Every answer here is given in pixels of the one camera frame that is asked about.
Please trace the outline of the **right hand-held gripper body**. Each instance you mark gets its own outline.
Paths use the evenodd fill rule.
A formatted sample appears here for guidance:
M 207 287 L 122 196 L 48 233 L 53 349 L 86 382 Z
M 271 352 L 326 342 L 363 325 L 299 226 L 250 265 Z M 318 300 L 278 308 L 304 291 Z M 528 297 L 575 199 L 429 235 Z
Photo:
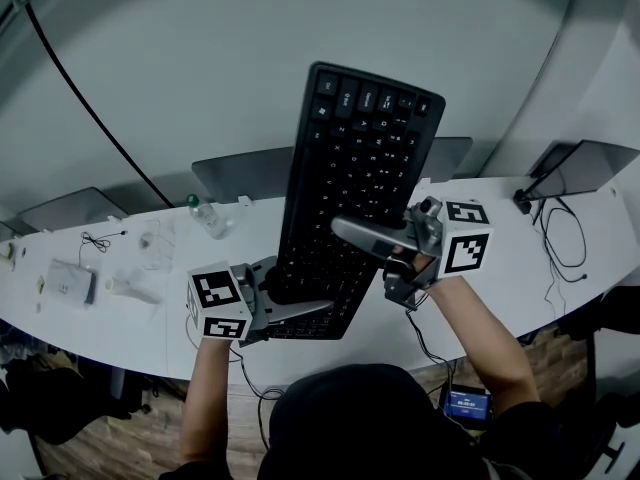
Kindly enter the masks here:
M 410 277 L 444 279 L 482 269 L 494 231 L 482 204 L 429 196 L 405 217 L 417 254 L 426 259 L 410 266 Z

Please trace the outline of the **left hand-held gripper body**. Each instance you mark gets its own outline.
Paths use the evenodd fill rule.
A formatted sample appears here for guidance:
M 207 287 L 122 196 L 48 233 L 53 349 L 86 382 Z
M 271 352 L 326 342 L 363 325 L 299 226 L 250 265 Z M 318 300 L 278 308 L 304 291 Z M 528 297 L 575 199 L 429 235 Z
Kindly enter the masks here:
M 260 283 L 253 264 L 223 261 L 188 271 L 186 307 L 200 336 L 242 347 L 267 341 L 267 295 Z

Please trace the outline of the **black keyboard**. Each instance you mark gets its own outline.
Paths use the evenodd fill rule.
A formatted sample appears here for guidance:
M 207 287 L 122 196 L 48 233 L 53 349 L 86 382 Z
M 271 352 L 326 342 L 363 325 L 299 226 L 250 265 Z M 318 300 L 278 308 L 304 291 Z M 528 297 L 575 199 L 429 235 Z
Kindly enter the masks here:
M 339 340 L 379 260 L 337 237 L 336 216 L 397 227 L 446 106 L 433 92 L 326 62 L 311 65 L 269 294 L 332 307 L 278 323 L 275 339 Z

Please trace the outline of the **person's right forearm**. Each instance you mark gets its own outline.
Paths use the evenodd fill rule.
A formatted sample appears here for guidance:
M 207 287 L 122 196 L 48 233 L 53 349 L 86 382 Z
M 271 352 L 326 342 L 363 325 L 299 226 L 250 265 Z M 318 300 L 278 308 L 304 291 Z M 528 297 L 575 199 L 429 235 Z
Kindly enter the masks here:
M 531 365 L 519 342 L 464 278 L 441 280 L 427 293 L 492 395 L 498 415 L 517 405 L 540 401 Z

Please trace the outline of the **person's left forearm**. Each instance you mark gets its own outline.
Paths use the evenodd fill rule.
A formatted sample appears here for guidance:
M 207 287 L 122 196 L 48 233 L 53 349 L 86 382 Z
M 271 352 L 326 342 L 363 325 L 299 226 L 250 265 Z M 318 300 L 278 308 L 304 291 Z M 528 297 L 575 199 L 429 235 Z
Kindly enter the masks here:
M 226 464 L 228 373 L 231 342 L 203 339 L 196 356 L 183 410 L 183 460 Z

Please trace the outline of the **person's right hand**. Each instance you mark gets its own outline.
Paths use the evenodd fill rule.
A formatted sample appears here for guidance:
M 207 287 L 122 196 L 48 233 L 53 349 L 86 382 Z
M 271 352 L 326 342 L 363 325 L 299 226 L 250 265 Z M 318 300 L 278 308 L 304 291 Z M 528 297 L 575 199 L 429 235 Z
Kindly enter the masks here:
M 438 260 L 437 257 L 424 255 L 413 250 L 405 250 L 401 246 L 395 246 L 392 252 L 394 258 L 402 260 L 409 265 L 409 270 L 413 276 L 421 274 L 432 263 Z

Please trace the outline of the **clear bottle green cap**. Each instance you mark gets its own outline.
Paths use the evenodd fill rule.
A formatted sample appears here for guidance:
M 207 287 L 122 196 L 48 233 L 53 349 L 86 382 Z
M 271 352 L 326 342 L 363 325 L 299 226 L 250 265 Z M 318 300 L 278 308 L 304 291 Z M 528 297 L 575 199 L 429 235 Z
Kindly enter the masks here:
M 219 205 L 201 200 L 196 194 L 189 194 L 186 199 L 189 213 L 213 239 L 226 238 L 232 230 L 229 213 Z

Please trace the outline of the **clear plastic bag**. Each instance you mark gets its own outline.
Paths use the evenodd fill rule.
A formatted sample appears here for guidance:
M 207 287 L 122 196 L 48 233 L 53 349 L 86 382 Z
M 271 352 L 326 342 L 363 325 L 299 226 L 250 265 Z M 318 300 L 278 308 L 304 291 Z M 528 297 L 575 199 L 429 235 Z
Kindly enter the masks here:
M 172 220 L 144 221 L 136 244 L 140 265 L 144 270 L 164 273 L 172 270 L 176 244 L 175 223 Z

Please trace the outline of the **white wrapped tube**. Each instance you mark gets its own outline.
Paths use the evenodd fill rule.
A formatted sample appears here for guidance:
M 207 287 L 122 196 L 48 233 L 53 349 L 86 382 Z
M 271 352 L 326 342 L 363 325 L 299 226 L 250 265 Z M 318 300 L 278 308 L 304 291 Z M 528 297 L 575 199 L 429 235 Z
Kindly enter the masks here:
M 105 289 L 114 296 L 137 300 L 147 305 L 159 305 L 163 298 L 149 290 L 131 284 L 122 277 L 109 277 L 104 282 Z

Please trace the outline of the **grey monitor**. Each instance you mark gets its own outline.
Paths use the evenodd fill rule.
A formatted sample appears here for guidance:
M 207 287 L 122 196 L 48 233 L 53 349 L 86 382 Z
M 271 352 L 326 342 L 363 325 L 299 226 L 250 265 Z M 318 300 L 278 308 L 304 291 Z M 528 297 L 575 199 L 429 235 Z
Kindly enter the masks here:
M 420 176 L 433 183 L 447 182 L 473 145 L 470 137 L 436 137 Z M 253 201 L 286 194 L 293 161 L 292 146 L 196 161 L 192 172 L 213 201 L 235 203 L 241 196 Z
M 17 215 L 18 219 L 39 232 L 107 222 L 110 217 L 122 220 L 128 214 L 95 187 L 60 196 Z

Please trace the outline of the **dark monitor with stand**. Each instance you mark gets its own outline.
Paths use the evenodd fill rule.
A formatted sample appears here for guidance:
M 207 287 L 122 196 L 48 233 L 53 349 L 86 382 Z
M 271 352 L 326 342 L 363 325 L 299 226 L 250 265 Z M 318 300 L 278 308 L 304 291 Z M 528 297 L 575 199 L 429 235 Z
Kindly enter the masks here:
M 533 183 L 513 201 L 527 214 L 534 201 L 595 192 L 638 157 L 640 150 L 593 140 L 553 143 L 529 173 Z

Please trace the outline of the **small blue screen device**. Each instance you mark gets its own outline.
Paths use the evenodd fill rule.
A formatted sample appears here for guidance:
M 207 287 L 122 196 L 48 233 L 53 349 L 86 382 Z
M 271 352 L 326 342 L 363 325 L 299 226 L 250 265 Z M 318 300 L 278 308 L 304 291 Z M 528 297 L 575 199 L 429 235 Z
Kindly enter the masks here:
M 493 399 L 484 388 L 452 384 L 440 392 L 444 414 L 466 430 L 484 431 L 493 419 Z

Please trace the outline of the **small grey box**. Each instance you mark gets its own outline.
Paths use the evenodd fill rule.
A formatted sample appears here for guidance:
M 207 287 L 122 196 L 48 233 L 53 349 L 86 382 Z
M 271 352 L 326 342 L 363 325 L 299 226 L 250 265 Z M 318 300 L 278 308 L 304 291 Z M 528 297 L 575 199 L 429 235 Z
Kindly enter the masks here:
M 45 277 L 44 291 L 67 305 L 91 305 L 96 280 L 96 274 L 91 270 L 53 259 Z

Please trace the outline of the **black office chair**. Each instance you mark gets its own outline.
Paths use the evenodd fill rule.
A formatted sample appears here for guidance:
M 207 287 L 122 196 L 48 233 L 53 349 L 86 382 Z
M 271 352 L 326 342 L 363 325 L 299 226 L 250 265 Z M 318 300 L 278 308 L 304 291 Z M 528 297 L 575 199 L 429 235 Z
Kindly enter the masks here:
M 558 320 L 557 336 L 584 341 L 587 347 L 587 377 L 570 390 L 556 410 L 568 449 L 572 480 L 585 480 L 599 459 L 609 464 L 605 479 L 621 463 L 630 447 L 610 446 L 616 429 L 640 430 L 640 389 L 630 395 L 607 393 L 596 397 L 596 347 L 594 334 L 603 329 L 640 336 L 640 286 L 618 286 Z
M 37 367 L 13 359 L 0 380 L 0 430 L 24 430 L 51 445 L 73 438 L 101 417 L 128 420 L 148 412 L 143 393 L 158 393 L 146 376 L 79 358 L 74 368 Z

